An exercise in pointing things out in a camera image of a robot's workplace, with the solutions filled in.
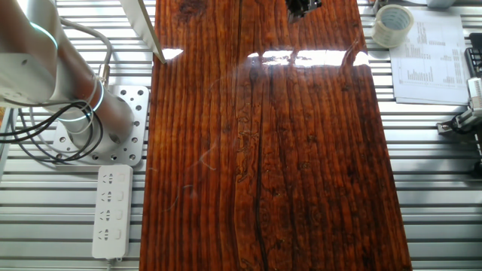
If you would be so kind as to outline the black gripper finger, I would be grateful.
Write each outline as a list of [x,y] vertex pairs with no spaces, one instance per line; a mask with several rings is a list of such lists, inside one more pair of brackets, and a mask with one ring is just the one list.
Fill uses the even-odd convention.
[[321,6],[322,0],[301,0],[301,16],[304,17],[306,14],[313,12]]
[[299,0],[285,0],[285,4],[288,10],[288,21],[295,23],[301,16],[301,3]]

